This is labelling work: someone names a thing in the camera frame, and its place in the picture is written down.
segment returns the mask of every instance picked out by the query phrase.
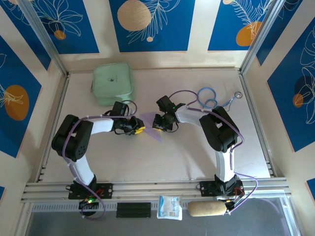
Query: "white packet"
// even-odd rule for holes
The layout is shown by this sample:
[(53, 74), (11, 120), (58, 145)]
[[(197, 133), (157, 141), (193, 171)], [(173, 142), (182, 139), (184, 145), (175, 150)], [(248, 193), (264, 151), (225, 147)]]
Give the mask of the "white packet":
[(159, 196), (157, 218), (182, 220), (183, 209), (180, 200), (181, 197)]

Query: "mint green pouch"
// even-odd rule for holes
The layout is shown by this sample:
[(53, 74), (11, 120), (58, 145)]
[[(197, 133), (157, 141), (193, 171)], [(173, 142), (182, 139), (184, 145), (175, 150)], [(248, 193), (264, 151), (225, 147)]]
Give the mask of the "mint green pouch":
[(100, 106), (135, 99), (134, 80), (129, 63), (100, 65), (93, 72), (92, 91)]

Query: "gray floor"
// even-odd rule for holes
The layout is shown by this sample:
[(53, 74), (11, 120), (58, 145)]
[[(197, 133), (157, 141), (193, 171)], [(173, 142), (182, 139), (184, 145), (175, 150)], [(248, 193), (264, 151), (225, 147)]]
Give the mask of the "gray floor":
[(249, 199), (231, 216), (190, 217), (183, 220), (117, 219), (114, 211), (99, 221), (79, 213), (33, 213), (27, 236), (287, 236), (290, 235), (279, 199)]

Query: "white table surface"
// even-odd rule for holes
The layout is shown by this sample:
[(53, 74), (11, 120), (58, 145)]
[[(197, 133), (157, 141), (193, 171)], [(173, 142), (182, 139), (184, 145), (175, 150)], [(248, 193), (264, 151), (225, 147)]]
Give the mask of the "white table surface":
[[(134, 70), (137, 117), (158, 111), (156, 101), (180, 89), (197, 92), (212, 87), (219, 104), (243, 89), (235, 69)], [(66, 115), (100, 115), (111, 107), (99, 106), (91, 93), (92, 73), (72, 74), (63, 102), (58, 127)], [(205, 101), (212, 94), (202, 92)], [(175, 104), (189, 103), (194, 95), (182, 92), (172, 97)], [(201, 108), (199, 104), (191, 107)], [(235, 171), (254, 177), (270, 177), (245, 96), (234, 100), (228, 112), (245, 137), (235, 150)], [(179, 124), (175, 133), (164, 133), (162, 143), (142, 132), (139, 135), (99, 133), (91, 136), (87, 159), (97, 180), (149, 181), (214, 178), (216, 157), (202, 128)], [(62, 157), (50, 151), (43, 182), (69, 182), (73, 177)]]

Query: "beige circle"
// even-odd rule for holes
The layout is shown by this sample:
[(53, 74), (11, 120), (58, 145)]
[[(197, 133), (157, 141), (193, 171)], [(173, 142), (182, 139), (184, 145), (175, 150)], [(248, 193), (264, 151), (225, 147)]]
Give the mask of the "beige circle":
[(139, 0), (128, 0), (118, 9), (118, 21), (128, 31), (145, 29), (151, 22), (151, 13)]
[(18, 4), (16, 0), (8, 0), (8, 1), (11, 2), (11, 3), (13, 3), (13, 4), (15, 4), (15, 5)]
[(231, 4), (234, 0), (223, 0), (225, 5)]
[(147, 37), (147, 41), (150, 43), (153, 41), (153, 38), (152, 37)]

